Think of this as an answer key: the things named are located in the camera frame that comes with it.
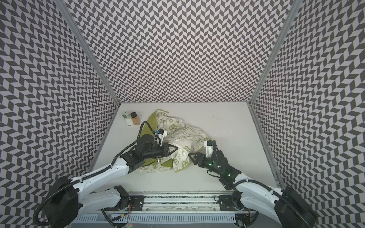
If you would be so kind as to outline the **green and cream printed jacket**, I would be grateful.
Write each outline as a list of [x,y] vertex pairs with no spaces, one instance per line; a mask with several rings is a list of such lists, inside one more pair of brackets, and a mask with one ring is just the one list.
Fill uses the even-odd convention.
[[204,141],[211,140],[200,128],[185,124],[182,119],[170,116],[168,112],[161,109],[151,114],[147,121],[154,130],[168,131],[163,142],[176,145],[178,151],[167,157],[147,159],[138,169],[140,173],[182,171],[192,163],[188,154],[199,151],[204,147]]

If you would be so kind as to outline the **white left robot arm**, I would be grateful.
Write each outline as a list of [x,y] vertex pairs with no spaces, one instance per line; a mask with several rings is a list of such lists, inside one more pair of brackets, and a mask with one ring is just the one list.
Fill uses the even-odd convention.
[[122,149],[111,163],[85,175],[57,179],[35,209],[33,224],[65,228],[78,216],[91,211],[116,206],[126,208],[125,201],[129,195],[124,193],[122,186],[104,192],[96,192],[96,189],[136,171],[147,159],[168,157],[177,150],[177,146],[161,139],[160,132],[143,135],[139,130],[137,138]]

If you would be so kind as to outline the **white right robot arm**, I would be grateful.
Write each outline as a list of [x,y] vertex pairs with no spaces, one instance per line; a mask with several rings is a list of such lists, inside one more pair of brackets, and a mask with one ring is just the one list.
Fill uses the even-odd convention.
[[217,174],[226,190],[239,196],[239,206],[257,211],[276,221],[283,228],[313,228],[319,215],[292,188],[274,188],[248,177],[228,163],[221,151],[211,157],[190,153],[194,165]]

